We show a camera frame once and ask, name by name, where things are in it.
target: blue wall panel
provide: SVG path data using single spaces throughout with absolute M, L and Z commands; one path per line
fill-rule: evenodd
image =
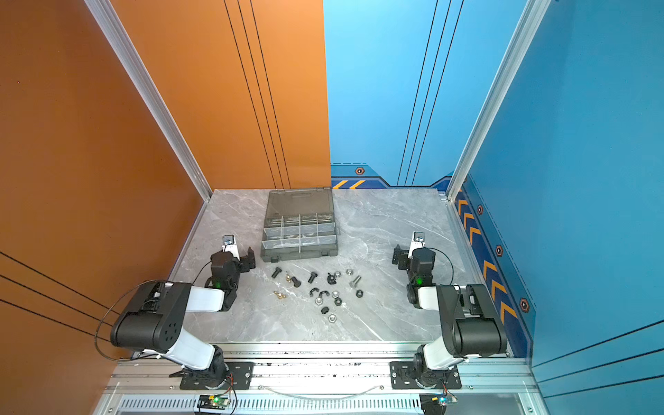
M 658 327 L 576 353 L 664 318 L 661 39 L 660 1 L 552 1 L 471 169 L 537 307 L 539 381 L 664 344 Z M 540 387 L 574 392 L 662 366 L 657 353 Z M 630 384 L 633 398 L 615 386 L 546 401 L 553 415 L 623 413 L 595 405 L 643 399 L 655 383 Z
M 414 178 L 461 0 L 438 2 L 422 86 L 413 110 L 435 4 L 434 0 L 324 1 L 332 163 L 370 165 L 389 185 L 431 185 L 455 169 L 525 0 L 464 3 Z M 432 78 L 448 6 L 450 13 Z M 427 91 L 429 97 L 415 144 Z M 413 111 L 405 162 L 397 183 Z

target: orange wall panel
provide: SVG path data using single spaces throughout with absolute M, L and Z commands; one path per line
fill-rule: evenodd
M 112 3 L 212 188 L 329 186 L 322 1 Z
M 1 2 L 0 38 L 0 251 L 106 305 L 166 278 L 202 200 L 85 3 Z M 105 312 L 4 256 L 0 275 Z M 5 278 L 0 299 L 97 326 Z M 6 303 L 0 319 L 2 413 L 89 413 L 115 367 L 91 336 Z M 26 405 L 35 391 L 48 408 Z

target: aluminum frame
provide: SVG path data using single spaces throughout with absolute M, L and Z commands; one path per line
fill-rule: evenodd
M 108 40 L 113 51 L 118 56 L 125 71 L 127 71 L 134 86 L 139 94 L 141 94 L 145 105 L 152 113 L 161 132 L 166 137 L 166 140 L 168 140 L 171 148 L 173 148 L 189 179 L 196 187 L 201 198 L 206 202 L 210 201 L 212 188 L 210 188 L 205 179 L 203 171 L 191 153 L 191 149 L 187 145 L 185 138 L 175 123 L 157 86 L 152 81 L 150 73 L 148 73 L 110 1 L 85 0 L 85 3 L 104 33 L 104 36 L 106 36 L 106 40 Z
M 457 193 L 459 193 L 461 185 L 468 175 L 475 157 L 477 157 L 477 152 L 482 146 L 489 128 L 491 128 L 493 119 L 498 113 L 505 95 L 507 95 L 507 90 L 519 70 L 540 23 L 542 23 L 550 2 L 551 0 L 528 0 L 528 3 L 526 3 L 519 23 L 517 23 L 517 28 L 512 35 L 512 39 L 509 41 L 503 60 L 498 67 L 498 72 L 496 72 L 496 76 L 493 79 L 484 105 L 482 105 L 482 109 L 477 116 L 477 121 L 475 121 L 473 130 L 461 153 L 461 158 L 459 158 L 459 162 L 454 169 L 454 174 L 446 192 L 449 201 L 454 201 Z

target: marble tabletop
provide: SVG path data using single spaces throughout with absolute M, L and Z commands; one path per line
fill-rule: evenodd
M 175 281 L 191 282 L 210 255 L 222 248 L 222 237 L 236 237 L 240 255 L 249 246 L 256 253 L 256 269 L 242 274 L 238 297 L 231 309 L 218 313 L 187 313 L 185 329 L 208 342 L 251 341 L 421 341 L 440 336 L 436 311 L 414 308 L 406 299 L 407 276 L 392 265 L 397 244 L 408 247 L 414 231 L 425 232 L 427 246 L 444 251 L 454 263 L 454 282 L 471 284 L 474 279 L 461 262 L 444 204 L 435 189 L 333 190 L 339 255 L 309 260 L 265 263 L 260 243 L 269 190 L 215 191 L 185 252 Z M 451 268 L 437 254 L 434 282 L 448 284 Z M 275 267 L 283 272 L 270 276 Z M 352 269 L 361 275 L 362 298 L 349 286 Z M 286 271 L 302 281 L 299 288 L 286 281 Z M 307 283 L 309 273 L 319 277 Z M 328 272 L 341 271 L 338 284 L 330 286 Z M 210 276 L 206 266 L 196 283 Z M 332 297 L 316 305 L 309 291 L 338 290 L 343 304 Z M 274 291 L 285 293 L 278 299 Z M 322 307 L 337 316 L 335 323 L 322 315 Z

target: silver bolt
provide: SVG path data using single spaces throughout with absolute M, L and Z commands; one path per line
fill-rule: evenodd
M 361 279 L 362 279 L 362 276 L 357 276 L 357 277 L 355 277 L 355 279 L 354 279 L 353 281 L 351 281 L 351 282 L 349 283 L 349 285 L 350 285 L 352 288 L 355 288 L 355 287 L 357 287 L 357 283 L 359 283 Z

